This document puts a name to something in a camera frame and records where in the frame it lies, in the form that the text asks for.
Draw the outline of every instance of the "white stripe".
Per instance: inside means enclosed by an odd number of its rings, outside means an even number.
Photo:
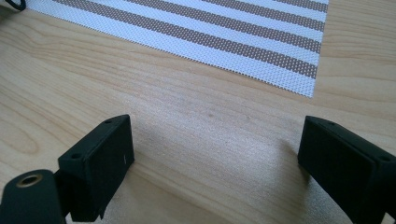
[[[312,2],[323,3],[329,5],[329,0],[311,0]]]
[[[255,35],[249,35],[232,29],[224,28],[221,26],[213,25],[202,21],[197,21],[188,17],[179,16],[177,14],[161,11],[159,9],[155,9],[152,7],[144,7],[130,2],[124,2],[124,1],[109,2],[107,0],[90,0],[90,1],[102,4],[104,6],[117,8],[119,10],[124,10],[140,16],[148,17],[157,21],[165,21],[204,34],[213,35],[223,39],[231,40],[233,42],[248,44],[250,46],[257,47],[260,49],[268,49],[273,52],[278,52],[284,55],[288,55],[292,58],[296,58],[307,63],[312,63],[313,65],[318,65],[319,55],[317,53],[308,49],[302,49],[300,47],[293,46],[291,44],[286,44]]]
[[[291,13],[294,15],[307,17],[316,21],[326,21],[326,13],[316,11],[305,7],[297,7],[286,3],[276,1],[257,1],[257,0],[239,0],[240,2],[249,3],[259,7],[268,7],[274,10]]]
[[[262,27],[267,27],[270,29],[275,29],[278,31],[284,31],[294,35],[300,35],[307,37],[318,42],[321,42],[323,37],[323,32],[313,30],[307,27],[303,27],[297,24],[288,23],[284,21],[277,21],[261,17],[258,15],[250,14],[244,11],[239,11],[229,7],[221,7],[207,2],[202,1],[185,1],[185,0],[163,0],[164,2],[175,3],[184,7],[192,7],[202,11],[210,12],[223,17],[245,21],[251,24],[259,25]]]
[[[78,8],[67,7],[51,0],[31,0],[28,7],[51,16],[78,23],[106,34],[115,35],[146,46],[181,55],[199,62],[248,74],[259,80],[312,97],[315,80],[269,63],[197,45],[189,41],[162,35],[121,21],[114,21]]]

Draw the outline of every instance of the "striped placemat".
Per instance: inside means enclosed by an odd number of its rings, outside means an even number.
[[[328,0],[28,0],[30,9],[312,97]]]

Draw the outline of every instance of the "wooden table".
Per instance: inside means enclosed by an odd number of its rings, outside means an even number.
[[[308,99],[3,4],[0,190],[129,114],[136,161],[97,223],[351,223],[297,164],[304,117],[396,154],[395,36],[394,0],[331,0]]]

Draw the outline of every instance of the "gray stripe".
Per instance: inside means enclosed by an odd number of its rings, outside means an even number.
[[[311,50],[315,53],[320,51],[320,43],[316,40],[306,38],[300,35],[294,35],[275,29],[269,29],[259,25],[251,24],[245,21],[239,21],[210,12],[205,12],[192,7],[184,7],[174,3],[168,3],[161,0],[126,0],[146,7],[157,8],[162,11],[171,12],[177,15],[193,18],[198,21],[204,21],[218,26],[233,29],[235,31],[256,35],[264,38],[273,39],[283,43],[291,44],[303,49]]]
[[[305,7],[315,11],[327,12],[327,4],[314,2],[310,0],[274,0],[274,1],[286,3],[297,7]]]
[[[318,31],[323,31],[324,22],[313,20],[307,17],[294,15],[266,7],[259,7],[250,3],[244,3],[236,0],[202,0],[204,2],[216,4],[222,7],[229,7],[251,14],[271,18],[277,21],[286,21],[289,23],[301,25]]]
[[[169,24],[164,21],[157,21],[134,13],[119,10],[114,7],[107,7],[86,0],[54,0],[70,7],[75,7],[89,11],[116,21],[122,21],[145,29],[149,29],[161,34],[170,35],[179,39],[187,40],[195,44],[219,49],[233,54],[238,54],[251,59],[270,63],[295,73],[307,77],[316,77],[317,67],[311,63],[286,56],[271,50],[260,49],[246,44],[222,39],[213,35],[196,32],[181,26]]]

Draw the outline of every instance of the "light wood surface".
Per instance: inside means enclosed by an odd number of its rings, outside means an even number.
[[[351,223],[297,164],[304,116],[396,155],[395,36],[394,0],[331,0],[308,99],[0,5],[0,190],[129,114],[136,162],[97,223]]]

